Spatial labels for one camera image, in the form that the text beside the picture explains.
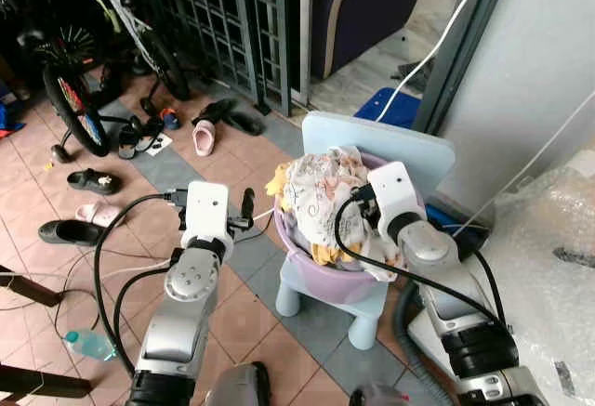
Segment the white floral garment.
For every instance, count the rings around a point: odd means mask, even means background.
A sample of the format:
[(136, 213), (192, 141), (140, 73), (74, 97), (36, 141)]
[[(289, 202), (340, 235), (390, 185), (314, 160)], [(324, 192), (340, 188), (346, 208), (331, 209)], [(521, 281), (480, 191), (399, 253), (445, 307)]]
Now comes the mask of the white floral garment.
[(369, 230), (360, 216), (357, 205), (346, 207), (338, 227), (333, 219), (352, 190), (368, 182), (370, 168), (364, 155), (356, 147), (335, 147), (327, 152), (312, 152), (290, 161), (284, 187), (284, 197), (292, 204), (294, 220), (284, 220), (290, 239), (309, 254), (307, 245), (318, 243), (335, 246), (343, 257), (333, 266), (315, 267), (336, 269), (349, 273), (368, 273), (378, 282), (395, 282), (398, 274), (357, 260), (354, 255), (365, 255), (371, 260), (382, 261), (388, 266), (398, 266), (398, 253), (391, 252), (378, 243), (378, 235)]

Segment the light blue child chair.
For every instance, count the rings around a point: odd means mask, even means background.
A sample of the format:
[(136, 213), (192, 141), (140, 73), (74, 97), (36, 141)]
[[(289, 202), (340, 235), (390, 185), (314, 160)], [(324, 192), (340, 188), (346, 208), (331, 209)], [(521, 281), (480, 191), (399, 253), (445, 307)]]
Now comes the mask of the light blue child chair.
[[(368, 167), (403, 163), (419, 195), (432, 195), (456, 162), (450, 142), (428, 134), (348, 114), (315, 111), (301, 123), (302, 151), (323, 154), (335, 147), (356, 147)], [(281, 212), (273, 211), (273, 225), (284, 240), (286, 258), (280, 270), (275, 306), (284, 317), (301, 310), (307, 298), (350, 314), (346, 339), (358, 350), (375, 345), (378, 323), (386, 303), (388, 285), (365, 271), (339, 271), (315, 267), (309, 254), (290, 241)]]

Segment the pink child sandal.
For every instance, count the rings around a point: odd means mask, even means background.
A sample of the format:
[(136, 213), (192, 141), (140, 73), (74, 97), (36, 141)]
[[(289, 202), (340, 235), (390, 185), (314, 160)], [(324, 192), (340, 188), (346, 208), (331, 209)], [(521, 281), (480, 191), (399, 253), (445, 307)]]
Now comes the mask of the pink child sandal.
[(211, 155), (216, 142), (216, 127), (213, 123), (208, 120), (197, 121), (192, 127), (192, 144), (194, 144), (195, 154), (201, 157)]

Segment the purple plastic laundry basin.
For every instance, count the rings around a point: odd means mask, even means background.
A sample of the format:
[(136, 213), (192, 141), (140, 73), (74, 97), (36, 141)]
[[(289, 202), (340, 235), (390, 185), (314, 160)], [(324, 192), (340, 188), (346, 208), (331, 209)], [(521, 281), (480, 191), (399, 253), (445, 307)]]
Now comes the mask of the purple plastic laundry basin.
[(328, 303), (356, 303), (398, 279), (395, 271), (357, 260), (357, 255), (366, 255), (388, 266), (403, 265), (394, 245), (379, 243), (360, 207), (348, 207), (335, 222), (352, 191), (386, 164), (369, 152), (333, 148), (276, 165), (265, 185), (273, 198), (272, 214), (279, 219), (286, 260), (297, 266), (303, 286)]

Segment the blue plastic object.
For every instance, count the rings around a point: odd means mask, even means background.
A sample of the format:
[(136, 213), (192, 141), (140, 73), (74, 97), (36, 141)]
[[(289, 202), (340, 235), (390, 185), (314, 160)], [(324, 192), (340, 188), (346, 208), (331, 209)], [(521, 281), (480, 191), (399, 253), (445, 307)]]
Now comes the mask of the blue plastic object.
[(480, 222), (471, 222), (468, 224), (467, 220), (462, 218), (462, 216), (452, 215), (450, 212), (432, 205), (432, 203), (429, 203), (425, 209), (430, 223), (444, 228), (447, 232), (455, 233), (463, 231), (464, 233), (487, 233), (490, 231), (488, 225), (484, 225)]

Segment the pink slipper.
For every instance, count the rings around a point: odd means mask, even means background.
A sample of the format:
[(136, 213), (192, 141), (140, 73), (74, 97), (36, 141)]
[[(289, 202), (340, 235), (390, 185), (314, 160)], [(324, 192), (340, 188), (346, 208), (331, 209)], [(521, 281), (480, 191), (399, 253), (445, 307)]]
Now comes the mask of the pink slipper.
[(78, 206), (73, 212), (73, 218), (99, 227), (110, 228), (113, 225), (122, 223), (123, 207), (113, 205), (113, 203), (85, 203), (85, 205)]

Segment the black shoe with white ornament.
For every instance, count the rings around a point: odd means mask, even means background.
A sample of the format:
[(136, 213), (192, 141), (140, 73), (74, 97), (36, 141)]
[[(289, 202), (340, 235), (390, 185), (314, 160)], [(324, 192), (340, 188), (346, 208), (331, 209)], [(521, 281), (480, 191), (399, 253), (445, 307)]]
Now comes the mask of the black shoe with white ornament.
[(74, 190), (86, 190), (100, 195), (112, 195), (122, 189), (123, 181), (114, 174), (87, 168), (67, 176), (68, 185)]

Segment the grey left robot leg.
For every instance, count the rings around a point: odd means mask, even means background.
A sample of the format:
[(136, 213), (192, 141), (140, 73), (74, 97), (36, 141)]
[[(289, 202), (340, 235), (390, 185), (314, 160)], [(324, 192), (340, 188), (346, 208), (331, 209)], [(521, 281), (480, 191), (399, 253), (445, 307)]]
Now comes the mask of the grey left robot leg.
[(271, 377), (259, 360), (234, 365), (222, 372), (204, 406), (271, 406)]

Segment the plain black clog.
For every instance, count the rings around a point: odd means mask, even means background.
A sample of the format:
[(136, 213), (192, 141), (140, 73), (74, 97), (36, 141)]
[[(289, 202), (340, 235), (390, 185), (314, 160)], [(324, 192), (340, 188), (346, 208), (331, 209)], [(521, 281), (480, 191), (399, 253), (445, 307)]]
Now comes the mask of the plain black clog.
[(94, 246), (106, 228), (78, 219), (59, 219), (46, 222), (38, 228), (41, 240), (50, 244)]

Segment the dark metal grille gate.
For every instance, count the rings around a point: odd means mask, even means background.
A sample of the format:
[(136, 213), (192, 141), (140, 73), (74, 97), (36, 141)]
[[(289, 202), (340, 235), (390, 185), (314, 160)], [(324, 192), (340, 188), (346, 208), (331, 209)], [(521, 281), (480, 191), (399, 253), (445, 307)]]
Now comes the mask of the dark metal grille gate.
[(292, 112), (298, 90), (298, 0), (131, 0), (187, 59), (263, 111)]

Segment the clear bubble wrap sheet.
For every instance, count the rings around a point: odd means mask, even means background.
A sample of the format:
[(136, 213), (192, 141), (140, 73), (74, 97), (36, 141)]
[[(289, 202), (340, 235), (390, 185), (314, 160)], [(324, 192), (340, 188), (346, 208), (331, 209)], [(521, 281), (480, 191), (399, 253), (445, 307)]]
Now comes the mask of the clear bubble wrap sheet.
[(520, 363), (549, 406), (595, 406), (592, 179), (558, 167), (497, 195), (482, 248)]

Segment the short dark wooden bar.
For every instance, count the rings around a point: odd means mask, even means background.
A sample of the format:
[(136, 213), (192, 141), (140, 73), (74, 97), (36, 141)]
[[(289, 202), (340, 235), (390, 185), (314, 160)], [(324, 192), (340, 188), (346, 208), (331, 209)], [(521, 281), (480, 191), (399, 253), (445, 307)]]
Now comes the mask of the short dark wooden bar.
[(35, 304), (49, 308), (58, 305), (63, 299), (61, 292), (50, 290), (43, 284), (27, 278), (24, 274), (4, 266), (0, 266), (0, 287), (7, 288), (14, 295), (24, 296)]

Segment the white child bicycle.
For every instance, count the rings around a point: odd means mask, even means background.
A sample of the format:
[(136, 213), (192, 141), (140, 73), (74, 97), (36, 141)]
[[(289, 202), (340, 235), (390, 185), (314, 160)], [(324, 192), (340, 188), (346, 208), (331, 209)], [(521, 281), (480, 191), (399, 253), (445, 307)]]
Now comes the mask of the white child bicycle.
[[(191, 99), (179, 49), (168, 46), (169, 38), (142, 20), (130, 0), (0, 0), (3, 23), (21, 56), (41, 71), (47, 99), (65, 126), (50, 148), (56, 164), (72, 162), (69, 138), (98, 157), (118, 150), (120, 127), (132, 114), (101, 110), (123, 95), (127, 73), (153, 73), (152, 95), (162, 86), (177, 100)], [(148, 120), (167, 108), (150, 95), (140, 105)]]

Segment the long dark wooden bar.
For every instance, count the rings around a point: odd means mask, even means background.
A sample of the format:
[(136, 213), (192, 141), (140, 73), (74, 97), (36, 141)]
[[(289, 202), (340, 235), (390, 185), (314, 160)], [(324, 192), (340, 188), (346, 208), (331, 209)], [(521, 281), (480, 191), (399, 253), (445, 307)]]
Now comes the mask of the long dark wooden bar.
[(0, 364), (0, 392), (11, 393), (18, 397), (44, 395), (44, 397), (81, 399), (92, 393), (92, 390), (92, 382), (86, 379)]

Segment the dark grey door frame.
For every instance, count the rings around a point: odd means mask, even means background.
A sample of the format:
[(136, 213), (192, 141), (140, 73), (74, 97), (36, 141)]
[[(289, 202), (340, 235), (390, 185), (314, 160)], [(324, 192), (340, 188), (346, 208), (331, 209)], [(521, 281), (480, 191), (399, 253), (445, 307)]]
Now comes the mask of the dark grey door frame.
[(457, 11), (443, 32), (443, 43), (432, 55), (428, 86), (422, 92), (414, 130), (438, 136), (445, 129), (497, 3), (498, 0), (458, 1)]

